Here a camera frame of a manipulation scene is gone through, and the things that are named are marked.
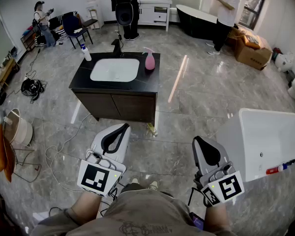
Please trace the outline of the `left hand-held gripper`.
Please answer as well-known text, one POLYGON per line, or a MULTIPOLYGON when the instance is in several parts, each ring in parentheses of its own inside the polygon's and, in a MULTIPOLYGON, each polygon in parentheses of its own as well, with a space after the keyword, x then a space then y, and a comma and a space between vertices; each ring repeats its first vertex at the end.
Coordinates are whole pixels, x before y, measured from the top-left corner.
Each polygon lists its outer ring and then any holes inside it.
POLYGON ((130 133, 129 124, 121 123, 110 126, 95 136, 91 149, 87 150, 86 159, 80 164, 77 180, 80 188, 102 197, 108 197, 117 190, 117 185, 126 172, 126 166, 122 163, 130 133))

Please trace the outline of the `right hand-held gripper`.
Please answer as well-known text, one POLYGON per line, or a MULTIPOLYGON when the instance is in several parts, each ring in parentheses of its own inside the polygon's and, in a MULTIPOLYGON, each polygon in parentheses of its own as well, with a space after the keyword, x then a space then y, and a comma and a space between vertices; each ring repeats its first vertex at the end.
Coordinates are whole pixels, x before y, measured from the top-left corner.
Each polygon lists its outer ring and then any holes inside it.
POLYGON ((196 136, 192 149, 201 175, 194 182, 204 197, 206 207, 218 206, 244 193, 240 171, 235 170, 231 161, 227 162, 228 155, 221 144, 210 138, 196 136), (222 166, 208 172, 209 165, 222 166))

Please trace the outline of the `pink spray bottle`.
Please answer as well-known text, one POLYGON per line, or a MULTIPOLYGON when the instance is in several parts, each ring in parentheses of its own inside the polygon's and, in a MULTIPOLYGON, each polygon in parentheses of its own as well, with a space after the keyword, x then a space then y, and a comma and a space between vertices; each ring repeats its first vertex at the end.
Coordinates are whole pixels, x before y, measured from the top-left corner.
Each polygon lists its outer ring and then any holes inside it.
POLYGON ((146 52, 143 52, 143 54, 147 53, 147 57, 145 60, 145 68, 147 70, 153 70, 155 68, 155 58, 153 56, 154 51, 148 47, 144 47, 146 52))

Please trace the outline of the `person's right forearm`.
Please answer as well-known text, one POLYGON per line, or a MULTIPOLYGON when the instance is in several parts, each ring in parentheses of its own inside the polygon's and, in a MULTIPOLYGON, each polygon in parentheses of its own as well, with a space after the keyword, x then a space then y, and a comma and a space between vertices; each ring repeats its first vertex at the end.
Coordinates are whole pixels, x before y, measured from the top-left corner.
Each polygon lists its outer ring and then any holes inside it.
POLYGON ((225 204, 206 208, 204 230, 211 233, 231 230, 225 204))

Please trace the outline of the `person's left forearm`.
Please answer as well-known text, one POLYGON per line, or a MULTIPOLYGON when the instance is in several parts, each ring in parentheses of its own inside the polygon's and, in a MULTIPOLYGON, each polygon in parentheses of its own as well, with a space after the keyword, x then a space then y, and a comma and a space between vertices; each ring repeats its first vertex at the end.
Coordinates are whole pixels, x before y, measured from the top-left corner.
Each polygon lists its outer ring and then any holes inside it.
POLYGON ((71 207, 78 222, 85 224, 96 219, 101 201, 101 196, 87 191, 83 192, 71 207))

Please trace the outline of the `white pump bottle blue cap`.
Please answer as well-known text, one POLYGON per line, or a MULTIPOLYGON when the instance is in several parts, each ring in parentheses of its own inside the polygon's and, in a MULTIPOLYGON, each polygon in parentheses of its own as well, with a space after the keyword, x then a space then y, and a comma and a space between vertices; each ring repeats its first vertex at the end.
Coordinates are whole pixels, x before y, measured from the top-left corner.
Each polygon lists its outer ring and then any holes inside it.
POLYGON ((85 56, 86 61, 91 61, 90 52, 89 52, 88 48, 85 46, 85 44, 81 45, 81 50, 85 56))

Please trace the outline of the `black top vanity cabinet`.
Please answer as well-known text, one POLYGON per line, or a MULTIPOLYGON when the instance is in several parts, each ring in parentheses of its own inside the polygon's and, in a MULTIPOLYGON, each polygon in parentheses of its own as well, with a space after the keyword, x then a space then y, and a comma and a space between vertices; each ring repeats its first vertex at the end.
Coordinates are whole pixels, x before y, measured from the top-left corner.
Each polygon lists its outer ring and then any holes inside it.
POLYGON ((124 52, 122 59, 137 59, 140 62, 137 77, 131 82, 98 82, 90 74, 100 59, 117 59, 113 53, 92 53, 91 61, 83 60, 69 88, 81 104, 96 119, 108 118, 124 121, 155 123, 159 87, 160 58, 153 54, 155 68, 147 70, 147 54, 124 52))

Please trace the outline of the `small yellow green object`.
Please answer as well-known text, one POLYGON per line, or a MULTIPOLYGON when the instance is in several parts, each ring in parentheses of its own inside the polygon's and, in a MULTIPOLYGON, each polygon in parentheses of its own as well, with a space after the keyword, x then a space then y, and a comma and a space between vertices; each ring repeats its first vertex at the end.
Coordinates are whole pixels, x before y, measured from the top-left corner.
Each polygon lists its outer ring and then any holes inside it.
POLYGON ((157 135, 158 135, 157 130, 152 125, 152 123, 147 123, 147 125, 148 125, 148 128, 149 128, 150 132, 152 133, 152 135, 155 136, 155 137, 157 137, 157 135))

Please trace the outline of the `person's dark shorts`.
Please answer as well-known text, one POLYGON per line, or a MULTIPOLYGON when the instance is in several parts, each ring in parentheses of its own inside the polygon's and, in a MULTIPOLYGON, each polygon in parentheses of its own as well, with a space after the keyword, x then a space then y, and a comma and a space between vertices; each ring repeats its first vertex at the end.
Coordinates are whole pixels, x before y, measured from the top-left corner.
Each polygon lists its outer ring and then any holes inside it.
POLYGON ((150 201, 150 200, 173 200, 174 197, 164 192, 144 188, 137 183, 131 183, 126 185, 122 189, 120 195, 118 196, 118 200, 121 200, 121 199, 129 200, 129 201, 134 201, 134 200, 150 201))

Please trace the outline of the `white rectangular tub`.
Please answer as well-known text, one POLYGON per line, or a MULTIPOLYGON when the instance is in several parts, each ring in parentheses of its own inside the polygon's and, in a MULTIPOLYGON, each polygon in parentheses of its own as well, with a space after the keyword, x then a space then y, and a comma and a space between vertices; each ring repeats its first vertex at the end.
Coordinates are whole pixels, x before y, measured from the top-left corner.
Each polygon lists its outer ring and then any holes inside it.
POLYGON ((216 132, 244 182, 295 163, 295 114, 242 108, 216 132))

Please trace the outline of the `black device purple screen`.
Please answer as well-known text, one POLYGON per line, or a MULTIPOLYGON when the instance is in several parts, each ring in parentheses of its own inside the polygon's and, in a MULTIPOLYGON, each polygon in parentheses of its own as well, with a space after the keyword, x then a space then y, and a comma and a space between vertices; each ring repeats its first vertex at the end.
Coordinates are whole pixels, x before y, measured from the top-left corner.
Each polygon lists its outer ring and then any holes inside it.
POLYGON ((193 212, 189 213, 189 216, 196 228, 198 228, 199 230, 204 229, 204 220, 201 217, 193 212))

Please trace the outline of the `person's grey printed shirt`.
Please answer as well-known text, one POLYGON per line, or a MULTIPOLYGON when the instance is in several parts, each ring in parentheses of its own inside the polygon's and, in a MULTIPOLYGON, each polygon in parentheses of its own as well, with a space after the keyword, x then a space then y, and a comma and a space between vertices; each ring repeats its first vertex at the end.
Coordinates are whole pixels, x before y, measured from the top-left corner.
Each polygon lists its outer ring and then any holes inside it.
POLYGON ((196 228, 188 206, 173 200, 114 200, 101 218, 81 224, 71 208, 40 221, 30 236, 236 236, 196 228))

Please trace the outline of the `white sink basin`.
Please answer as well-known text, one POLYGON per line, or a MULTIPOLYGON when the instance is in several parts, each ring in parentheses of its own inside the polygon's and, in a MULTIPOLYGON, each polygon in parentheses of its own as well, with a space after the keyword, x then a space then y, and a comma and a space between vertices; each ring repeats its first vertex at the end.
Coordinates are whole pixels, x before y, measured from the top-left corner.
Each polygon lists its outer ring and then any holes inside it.
POLYGON ((90 79, 98 82, 131 82, 137 77, 139 66, 137 59, 100 59, 90 79))

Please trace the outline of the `beige round side table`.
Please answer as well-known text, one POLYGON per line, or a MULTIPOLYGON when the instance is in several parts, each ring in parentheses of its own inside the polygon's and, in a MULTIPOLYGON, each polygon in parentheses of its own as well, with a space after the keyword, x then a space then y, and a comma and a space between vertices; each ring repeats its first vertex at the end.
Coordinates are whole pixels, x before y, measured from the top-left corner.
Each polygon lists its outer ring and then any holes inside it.
POLYGON ((29 146, 32 136, 32 124, 21 117, 19 109, 12 109, 3 118, 3 135, 10 143, 29 146))

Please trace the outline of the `black faucet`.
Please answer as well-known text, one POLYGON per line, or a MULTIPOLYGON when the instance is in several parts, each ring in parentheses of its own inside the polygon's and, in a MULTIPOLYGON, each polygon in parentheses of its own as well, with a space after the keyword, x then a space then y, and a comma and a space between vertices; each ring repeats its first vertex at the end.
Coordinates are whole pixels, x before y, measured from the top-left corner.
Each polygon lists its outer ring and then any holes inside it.
POLYGON ((120 43, 121 43, 121 40, 118 38, 118 39, 115 39, 111 45, 114 46, 114 50, 113 50, 113 55, 115 58, 120 58, 122 57, 123 53, 121 51, 121 46, 120 46, 120 43))

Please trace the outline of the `brown cardboard box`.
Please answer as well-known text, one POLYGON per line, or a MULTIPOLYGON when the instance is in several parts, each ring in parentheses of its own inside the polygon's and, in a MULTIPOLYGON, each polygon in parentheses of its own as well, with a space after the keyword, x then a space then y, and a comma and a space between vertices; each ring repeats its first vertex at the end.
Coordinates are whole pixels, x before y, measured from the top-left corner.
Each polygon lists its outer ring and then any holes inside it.
POLYGON ((267 40, 258 36, 253 31, 238 26, 232 29, 233 51, 238 62, 263 70, 271 61, 272 49, 267 40))

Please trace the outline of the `wooden chair dark seat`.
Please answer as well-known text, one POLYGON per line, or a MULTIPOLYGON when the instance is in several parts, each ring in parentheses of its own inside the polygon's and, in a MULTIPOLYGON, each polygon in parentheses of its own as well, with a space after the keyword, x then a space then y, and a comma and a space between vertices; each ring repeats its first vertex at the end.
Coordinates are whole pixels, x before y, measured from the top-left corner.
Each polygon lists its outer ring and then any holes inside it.
POLYGON ((96 9, 90 9, 89 10, 89 13, 90 13, 90 19, 88 19, 85 22, 83 22, 82 25, 84 27, 89 27, 92 30, 100 29, 100 25, 99 25, 99 21, 98 21, 96 9))

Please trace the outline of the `dark blue chair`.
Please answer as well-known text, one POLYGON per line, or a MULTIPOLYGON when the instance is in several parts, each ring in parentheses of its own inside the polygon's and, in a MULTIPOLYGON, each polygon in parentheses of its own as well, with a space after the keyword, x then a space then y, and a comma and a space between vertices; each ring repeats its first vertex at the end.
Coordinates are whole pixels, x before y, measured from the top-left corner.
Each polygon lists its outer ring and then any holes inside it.
POLYGON ((68 17, 66 19, 64 19, 63 21, 63 28, 64 31, 66 32, 70 42, 72 43, 74 49, 76 49, 75 44, 73 43, 72 39, 75 38, 76 41, 78 42, 79 45, 81 45, 80 41, 79 41, 79 37, 82 36, 83 40, 85 40, 84 37, 84 33, 88 34, 88 37, 90 39, 91 44, 93 44, 92 38, 90 36, 89 30, 87 27, 84 27, 83 25, 81 25, 79 23, 79 18, 76 16, 71 16, 68 17), (79 28, 83 28, 83 30, 79 33, 74 33, 74 30, 79 29, 79 28))

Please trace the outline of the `wooden bench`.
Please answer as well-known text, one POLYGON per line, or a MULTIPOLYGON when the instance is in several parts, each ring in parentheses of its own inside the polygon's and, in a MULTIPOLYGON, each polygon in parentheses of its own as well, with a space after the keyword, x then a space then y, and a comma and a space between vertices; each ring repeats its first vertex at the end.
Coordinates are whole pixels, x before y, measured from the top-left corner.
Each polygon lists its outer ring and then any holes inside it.
POLYGON ((16 62, 14 58, 11 58, 7 64, 2 68, 2 72, 0 74, 0 85, 6 84, 6 80, 8 79, 9 75, 14 72, 17 73, 20 71, 20 66, 16 62))

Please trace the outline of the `black white striped sofa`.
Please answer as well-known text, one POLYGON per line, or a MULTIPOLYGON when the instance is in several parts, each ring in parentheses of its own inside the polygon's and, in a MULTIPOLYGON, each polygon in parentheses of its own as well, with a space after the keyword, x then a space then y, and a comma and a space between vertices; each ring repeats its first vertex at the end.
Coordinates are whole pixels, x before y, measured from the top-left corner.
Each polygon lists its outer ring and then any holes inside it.
POLYGON ((62 43, 67 38, 67 34, 63 28, 64 19, 71 16, 76 16, 77 14, 78 14, 77 11, 71 11, 71 12, 53 17, 49 20, 49 29, 57 43, 62 43))

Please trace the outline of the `black bathtub white rim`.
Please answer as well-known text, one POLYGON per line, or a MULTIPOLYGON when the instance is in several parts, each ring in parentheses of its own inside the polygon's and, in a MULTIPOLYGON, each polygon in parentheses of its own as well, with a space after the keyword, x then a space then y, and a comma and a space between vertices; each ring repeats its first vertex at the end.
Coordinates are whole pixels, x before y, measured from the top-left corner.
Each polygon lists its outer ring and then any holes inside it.
POLYGON ((217 17, 186 5, 177 4, 180 27, 193 37, 204 40, 213 40, 216 30, 217 17))

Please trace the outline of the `small metal rack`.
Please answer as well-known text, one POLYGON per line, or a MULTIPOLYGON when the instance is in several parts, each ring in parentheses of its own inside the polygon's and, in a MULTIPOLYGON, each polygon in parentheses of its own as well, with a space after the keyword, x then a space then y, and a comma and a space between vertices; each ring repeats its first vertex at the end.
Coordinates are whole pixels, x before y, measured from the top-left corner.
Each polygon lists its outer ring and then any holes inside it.
POLYGON ((27 30, 23 32, 21 42, 28 52, 31 52, 35 47, 35 37, 36 32, 33 26, 30 26, 27 30))

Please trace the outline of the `white tall cabinet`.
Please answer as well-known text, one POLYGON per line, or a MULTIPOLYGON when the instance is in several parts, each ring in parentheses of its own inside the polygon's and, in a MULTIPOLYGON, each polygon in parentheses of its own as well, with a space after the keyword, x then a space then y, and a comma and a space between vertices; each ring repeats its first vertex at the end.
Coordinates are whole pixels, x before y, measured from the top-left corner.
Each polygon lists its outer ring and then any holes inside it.
POLYGON ((91 28, 92 30, 101 29, 104 25, 104 21, 100 0, 86 0, 85 7, 87 21, 97 21, 94 24, 90 25, 89 28, 91 28))

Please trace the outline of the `white drawer cabinet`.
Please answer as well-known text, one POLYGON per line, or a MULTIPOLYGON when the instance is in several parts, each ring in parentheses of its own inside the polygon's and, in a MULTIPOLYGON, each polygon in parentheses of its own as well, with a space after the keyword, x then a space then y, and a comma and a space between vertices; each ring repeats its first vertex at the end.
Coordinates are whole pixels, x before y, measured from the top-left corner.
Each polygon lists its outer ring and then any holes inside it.
POLYGON ((165 27, 169 29, 172 0, 139 0, 138 25, 165 27))

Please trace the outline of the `dark framed window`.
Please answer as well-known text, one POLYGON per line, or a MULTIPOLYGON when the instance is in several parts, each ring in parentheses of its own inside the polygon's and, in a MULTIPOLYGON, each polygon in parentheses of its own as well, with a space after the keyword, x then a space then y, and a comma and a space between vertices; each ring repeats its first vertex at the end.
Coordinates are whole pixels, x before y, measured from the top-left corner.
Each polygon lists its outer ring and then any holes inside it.
POLYGON ((265 0, 246 0, 239 24, 253 30, 259 19, 265 0))

